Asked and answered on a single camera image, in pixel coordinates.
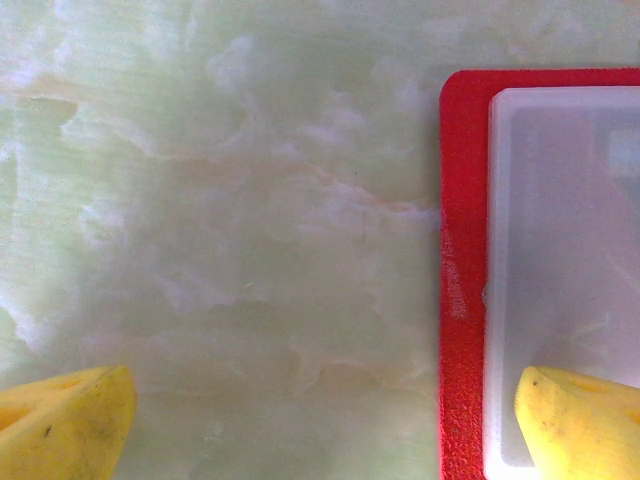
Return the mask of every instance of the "red frame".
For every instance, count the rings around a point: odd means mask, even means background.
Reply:
[[[440,96],[440,478],[483,479],[489,105],[505,88],[640,85],[640,69],[467,70]]]

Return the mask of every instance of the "plastic container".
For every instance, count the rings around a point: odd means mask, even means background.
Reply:
[[[640,387],[640,87],[508,89],[491,110],[485,475],[529,480],[525,367]]]

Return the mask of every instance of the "white plastic box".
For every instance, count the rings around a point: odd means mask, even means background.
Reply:
[[[485,475],[529,480],[525,367],[640,387],[640,87],[505,90],[489,159]]]

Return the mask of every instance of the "yellow object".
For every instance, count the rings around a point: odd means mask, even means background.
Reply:
[[[528,367],[515,411],[542,480],[640,480],[640,390]]]
[[[124,366],[0,392],[0,479],[111,478],[135,408]]]

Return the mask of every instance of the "marble countertop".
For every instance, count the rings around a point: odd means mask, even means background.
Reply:
[[[0,386],[130,365],[117,479],[437,478],[440,88],[639,32],[616,0],[3,2]]]

